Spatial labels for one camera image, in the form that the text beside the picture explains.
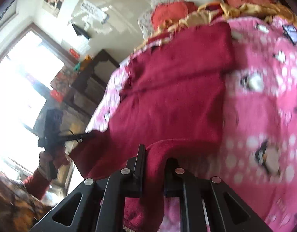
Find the red sleeved left forearm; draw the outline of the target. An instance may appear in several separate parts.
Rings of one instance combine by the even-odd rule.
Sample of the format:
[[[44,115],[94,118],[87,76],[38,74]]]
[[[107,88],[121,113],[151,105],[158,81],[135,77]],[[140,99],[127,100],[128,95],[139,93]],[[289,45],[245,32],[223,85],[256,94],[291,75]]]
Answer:
[[[36,169],[33,175],[27,177],[23,181],[23,185],[27,192],[34,196],[35,198],[41,200],[45,195],[46,191],[50,186],[51,180],[46,179],[40,172]]]

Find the left hand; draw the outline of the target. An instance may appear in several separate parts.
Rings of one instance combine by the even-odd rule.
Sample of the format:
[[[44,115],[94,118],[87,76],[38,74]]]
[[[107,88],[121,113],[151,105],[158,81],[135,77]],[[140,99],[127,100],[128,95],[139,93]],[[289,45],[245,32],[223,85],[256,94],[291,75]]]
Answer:
[[[66,148],[64,146],[57,147],[54,157],[47,151],[42,151],[39,154],[39,173],[48,181],[57,178],[58,169],[62,166],[70,164]]]

